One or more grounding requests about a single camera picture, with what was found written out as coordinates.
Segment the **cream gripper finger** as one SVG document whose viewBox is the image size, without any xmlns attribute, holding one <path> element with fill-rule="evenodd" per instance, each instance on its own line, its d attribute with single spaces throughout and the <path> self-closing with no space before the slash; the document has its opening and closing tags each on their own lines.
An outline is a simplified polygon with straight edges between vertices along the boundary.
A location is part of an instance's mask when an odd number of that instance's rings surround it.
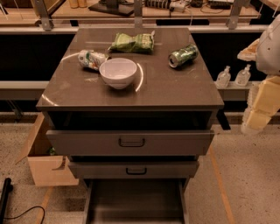
<svg viewBox="0 0 280 224">
<path fill-rule="evenodd" d="M 249 46 L 241 50 L 237 54 L 239 60 L 244 61 L 255 61 L 256 60 L 256 49 L 259 44 L 259 38 L 253 41 Z"/>
<path fill-rule="evenodd" d="M 247 108 L 244 111 L 241 132 L 254 135 L 261 132 L 280 109 L 280 77 L 269 75 L 248 93 Z"/>
</svg>

